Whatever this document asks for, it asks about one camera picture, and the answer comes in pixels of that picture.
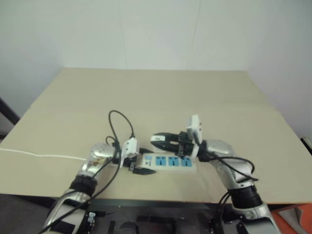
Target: beige tabletop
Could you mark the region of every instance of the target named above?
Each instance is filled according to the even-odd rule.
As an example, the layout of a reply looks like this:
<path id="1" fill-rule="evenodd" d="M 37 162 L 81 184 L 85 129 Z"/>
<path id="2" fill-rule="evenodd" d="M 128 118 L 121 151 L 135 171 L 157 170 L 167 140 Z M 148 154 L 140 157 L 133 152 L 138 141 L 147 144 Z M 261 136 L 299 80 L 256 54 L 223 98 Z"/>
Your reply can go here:
<path id="1" fill-rule="evenodd" d="M 122 111 L 144 148 L 158 132 L 179 133 L 199 114 L 203 138 L 230 143 L 256 165 L 268 203 L 312 201 L 312 158 L 281 114 L 249 79 L 234 71 L 125 71 L 64 68 L 0 144 L 1 148 L 87 158 L 111 135 L 108 112 Z M 130 134 L 113 118 L 120 141 Z M 83 162 L 0 151 L 0 193 L 60 196 Z M 123 168 L 100 198 L 218 202 L 226 191 L 209 163 L 194 175 L 134 175 Z M 114 172 L 106 169 L 100 187 Z"/>

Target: table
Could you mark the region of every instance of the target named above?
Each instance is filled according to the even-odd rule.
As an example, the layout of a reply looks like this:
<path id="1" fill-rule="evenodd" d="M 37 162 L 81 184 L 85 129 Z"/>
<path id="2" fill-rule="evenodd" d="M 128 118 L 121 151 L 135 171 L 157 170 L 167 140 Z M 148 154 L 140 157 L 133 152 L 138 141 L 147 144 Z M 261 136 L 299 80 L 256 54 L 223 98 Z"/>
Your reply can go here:
<path id="1" fill-rule="evenodd" d="M 144 148 L 158 132 L 179 133 L 199 114 L 203 138 L 230 143 L 256 165 L 261 198 L 268 203 L 312 201 L 312 159 L 281 114 L 243 71 L 148 71 L 64 68 L 46 88 L 1 148 L 85 157 L 111 135 L 108 112 L 122 111 Z M 121 142 L 130 134 L 119 116 L 113 124 Z M 60 196 L 82 161 L 38 158 L 0 151 L 0 193 Z M 120 170 L 105 199 L 212 202 L 225 193 L 209 163 L 194 175 L 135 175 Z M 104 185 L 114 168 L 101 176 Z"/>

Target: gray floor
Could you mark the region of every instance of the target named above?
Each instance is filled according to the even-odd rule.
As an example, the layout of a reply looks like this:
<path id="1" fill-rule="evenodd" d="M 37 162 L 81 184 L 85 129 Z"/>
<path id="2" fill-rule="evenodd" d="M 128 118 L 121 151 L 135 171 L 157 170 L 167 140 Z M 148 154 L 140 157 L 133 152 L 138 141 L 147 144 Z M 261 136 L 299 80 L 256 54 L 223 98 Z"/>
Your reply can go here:
<path id="1" fill-rule="evenodd" d="M 150 208 L 150 207 L 114 207 L 107 206 L 107 213 L 113 212 L 103 218 L 96 219 L 93 234 L 107 234 L 111 221 L 116 222 L 116 228 L 123 222 L 136 221 L 138 216 L 184 218 L 188 222 L 191 234 L 208 234 L 209 217 L 207 210 L 178 209 L 178 208 Z M 36 234 L 47 216 L 48 209 L 19 198 L 0 195 L 0 233 L 1 234 Z M 140 234 L 171 234 L 170 224 L 152 222 L 136 222 Z"/>

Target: white cable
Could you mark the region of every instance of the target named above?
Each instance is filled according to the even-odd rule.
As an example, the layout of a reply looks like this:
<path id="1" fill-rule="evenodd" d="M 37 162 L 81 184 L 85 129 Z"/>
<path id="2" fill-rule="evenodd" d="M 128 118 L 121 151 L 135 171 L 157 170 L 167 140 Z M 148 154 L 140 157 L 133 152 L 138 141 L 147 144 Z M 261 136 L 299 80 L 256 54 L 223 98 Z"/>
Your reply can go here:
<path id="1" fill-rule="evenodd" d="M 26 154 L 26 155 L 32 155 L 32 156 L 36 156 L 36 157 L 62 157 L 62 158 L 70 158 L 70 159 L 77 159 L 77 160 L 83 160 L 85 161 L 85 158 L 81 158 L 81 157 L 73 157 L 73 156 L 65 156 L 65 155 L 38 155 L 38 154 L 34 154 L 31 152 L 26 152 L 26 151 L 22 151 L 22 150 L 11 150 L 11 149 L 5 149 L 5 148 L 0 148 L 0 151 L 8 151 L 8 152 L 15 152 L 15 153 L 20 153 L 20 154 Z"/>

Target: power strip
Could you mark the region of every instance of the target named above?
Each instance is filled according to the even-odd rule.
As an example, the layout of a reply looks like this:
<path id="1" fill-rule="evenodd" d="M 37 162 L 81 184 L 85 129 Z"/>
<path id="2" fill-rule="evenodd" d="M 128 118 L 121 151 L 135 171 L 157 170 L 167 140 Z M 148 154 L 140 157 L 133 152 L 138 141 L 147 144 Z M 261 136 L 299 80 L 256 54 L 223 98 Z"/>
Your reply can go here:
<path id="1" fill-rule="evenodd" d="M 184 159 L 174 154 L 145 153 L 138 155 L 136 168 L 148 168 L 154 171 L 166 171 L 170 173 L 196 173 L 196 163 L 185 156 Z"/>

